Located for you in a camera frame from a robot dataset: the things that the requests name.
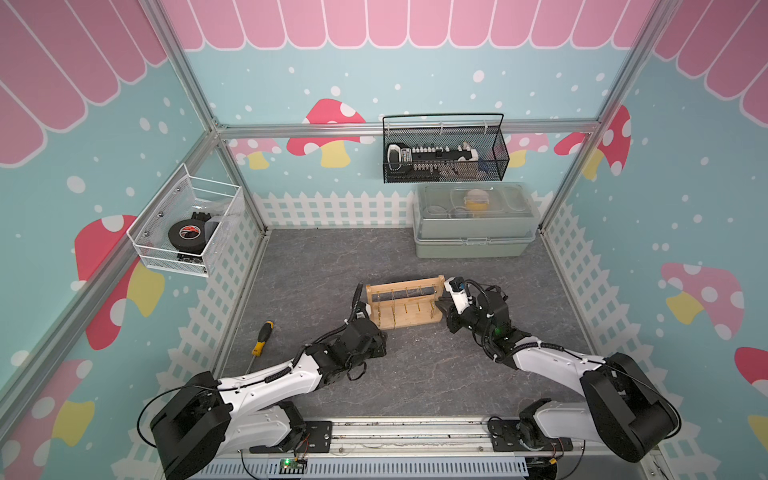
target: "white wire basket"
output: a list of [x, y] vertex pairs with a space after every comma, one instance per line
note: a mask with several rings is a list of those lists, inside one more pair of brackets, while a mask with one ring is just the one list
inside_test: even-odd
[[[223, 209], [222, 218], [202, 253], [182, 253], [171, 245], [171, 226], [212, 205]], [[244, 214], [239, 186], [192, 177], [182, 164], [128, 228], [127, 235], [147, 268], [208, 277]]]

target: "marble floor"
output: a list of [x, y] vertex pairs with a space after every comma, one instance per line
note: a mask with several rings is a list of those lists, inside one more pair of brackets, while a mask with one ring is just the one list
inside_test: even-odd
[[[516, 258], [427, 260], [416, 256], [410, 229], [273, 230], [224, 375], [245, 373], [267, 320], [275, 330], [253, 370], [293, 358], [301, 345], [341, 325], [358, 282], [441, 274], [501, 286], [518, 328], [588, 351], [541, 239]], [[544, 377], [494, 364], [469, 331], [452, 335], [443, 321], [389, 330], [386, 357], [369, 360], [359, 381], [344, 378], [293, 401], [305, 418], [517, 415], [542, 397], [581, 398]]]

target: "black wire basket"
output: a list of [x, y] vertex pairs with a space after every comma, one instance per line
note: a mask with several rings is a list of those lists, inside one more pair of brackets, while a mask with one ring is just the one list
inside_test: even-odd
[[504, 114], [415, 114], [382, 118], [384, 183], [502, 180], [509, 153]]

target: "red mushroom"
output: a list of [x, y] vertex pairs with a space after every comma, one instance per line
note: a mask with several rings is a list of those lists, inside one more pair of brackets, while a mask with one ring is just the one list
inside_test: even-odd
[[91, 360], [63, 362], [2, 446], [5, 480], [38, 480], [45, 471], [52, 439], [74, 447], [96, 411], [93, 402], [67, 399], [93, 367]]
[[768, 396], [768, 352], [743, 346], [733, 358], [744, 379], [758, 392]]
[[233, 139], [229, 141], [228, 145], [237, 164], [245, 165], [245, 159], [247, 158], [249, 161], [248, 166], [251, 170], [263, 170], [270, 166], [270, 162], [266, 161], [262, 152], [266, 151], [272, 154], [283, 152], [272, 138]]
[[[74, 239], [80, 280], [72, 283], [73, 290], [79, 290], [93, 275], [135, 218], [128, 215], [105, 217], [80, 230]], [[160, 300], [164, 286], [165, 277], [161, 273], [151, 272], [136, 259], [86, 327], [85, 335], [91, 348], [105, 349], [118, 337], [127, 299], [136, 303], [143, 316], [149, 316]]]
[[[558, 155], [570, 155], [578, 151], [584, 142], [585, 134], [573, 133], [555, 145], [554, 152]], [[595, 181], [598, 177], [598, 165], [605, 158], [613, 175], [618, 175], [627, 164], [627, 156], [632, 142], [632, 123], [629, 110], [623, 105], [616, 113], [608, 130], [598, 143], [597, 148], [587, 160], [581, 173], [585, 178]]]
[[661, 266], [667, 284], [682, 290], [680, 295], [667, 299], [675, 317], [686, 325], [704, 310], [710, 316], [717, 335], [731, 339], [741, 327], [744, 318], [744, 295], [739, 280], [728, 270], [683, 263], [665, 263]]
[[[354, 108], [338, 100], [324, 98], [318, 101], [307, 114], [304, 124], [364, 124], [366, 121]], [[291, 138], [288, 151], [296, 156], [311, 154], [318, 148], [323, 151], [320, 165], [325, 168], [343, 168], [349, 165], [349, 155], [344, 141], [372, 144], [373, 137], [319, 137]]]
[[549, 150], [549, 138], [545, 134], [511, 134], [507, 136], [506, 144], [509, 152], [508, 167], [525, 165], [527, 151], [544, 153]]

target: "plastic storage box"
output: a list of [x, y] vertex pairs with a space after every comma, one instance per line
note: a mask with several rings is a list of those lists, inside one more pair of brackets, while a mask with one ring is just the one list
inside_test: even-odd
[[416, 188], [413, 233], [421, 258], [516, 257], [536, 238], [538, 223], [524, 184]]

